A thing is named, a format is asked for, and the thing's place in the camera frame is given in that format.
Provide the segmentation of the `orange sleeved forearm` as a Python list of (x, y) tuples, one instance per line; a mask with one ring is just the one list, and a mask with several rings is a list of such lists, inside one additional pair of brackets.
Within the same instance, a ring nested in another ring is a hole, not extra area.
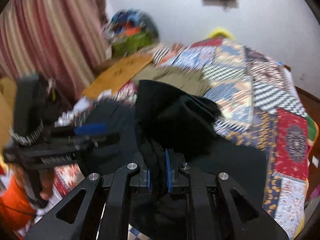
[(9, 186), (1, 195), (1, 239), (19, 239), (16, 231), (36, 216), (24, 189), (25, 170), (19, 165), (13, 165), (12, 170)]

